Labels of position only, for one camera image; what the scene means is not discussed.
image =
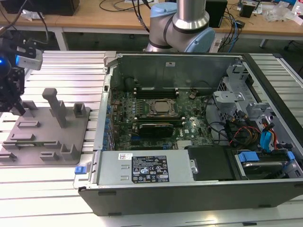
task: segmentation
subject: desk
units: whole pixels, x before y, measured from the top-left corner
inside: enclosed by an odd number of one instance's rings
[[[108,0],[102,6],[107,9],[114,9],[111,6],[112,1]],[[236,2],[237,0],[229,0],[228,7],[230,8]],[[77,12],[72,17],[45,16],[49,30],[56,35],[60,50],[68,50],[64,32],[147,34],[133,12],[107,12],[99,8],[99,3],[100,0],[81,0]],[[121,3],[120,7],[131,7],[131,4]],[[240,35],[242,38],[303,40],[303,26],[299,26],[293,21],[267,22],[262,15],[244,18],[239,17],[239,12],[234,9],[230,9],[230,12],[236,19],[246,23]],[[149,9],[146,6],[141,6],[141,13],[146,25],[149,26]],[[8,15],[8,18],[12,20],[14,15]],[[0,15],[0,25],[5,24],[7,24],[7,21]],[[16,28],[44,31],[43,24],[40,21],[30,22],[23,18],[17,21]],[[228,20],[224,19],[221,27],[215,28],[215,31],[217,33],[216,40],[220,40],[229,33]]]

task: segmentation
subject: warning label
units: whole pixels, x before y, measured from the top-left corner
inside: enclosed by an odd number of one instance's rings
[[[166,156],[132,157],[132,170],[134,183],[169,182]]]

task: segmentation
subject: black box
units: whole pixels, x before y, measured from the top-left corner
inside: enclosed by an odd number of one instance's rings
[[[34,6],[27,2],[24,9],[41,12],[43,14],[56,14],[61,16],[72,16],[79,6],[80,0],[31,0]],[[7,13],[18,13],[24,0],[1,1]]]
[[[167,2],[177,2],[177,0],[165,0]],[[209,14],[209,26],[220,27],[227,0],[207,0],[205,9]]]
[[[241,11],[240,11],[240,17],[250,18],[254,9],[255,9],[255,6],[242,5]]]

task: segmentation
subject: blue release latch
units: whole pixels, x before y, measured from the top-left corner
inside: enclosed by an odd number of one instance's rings
[[[272,134],[269,131],[263,131],[260,138],[260,146],[264,149],[267,153],[270,153],[271,150],[269,149],[269,144],[271,141]]]
[[[258,162],[260,160],[255,151],[243,151],[238,157],[240,162]]]
[[[287,155],[288,155],[288,157],[289,157],[290,160],[294,160],[295,159],[294,154],[291,151],[288,151]]]
[[[75,174],[76,175],[78,175],[78,174],[86,174],[86,169],[87,169],[86,166],[77,166],[75,168]]]

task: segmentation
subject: screw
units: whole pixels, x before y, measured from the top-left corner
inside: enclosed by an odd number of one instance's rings
[[[198,173],[197,167],[192,166],[192,167],[191,167],[191,172],[192,172],[193,174],[197,174],[197,173]]]

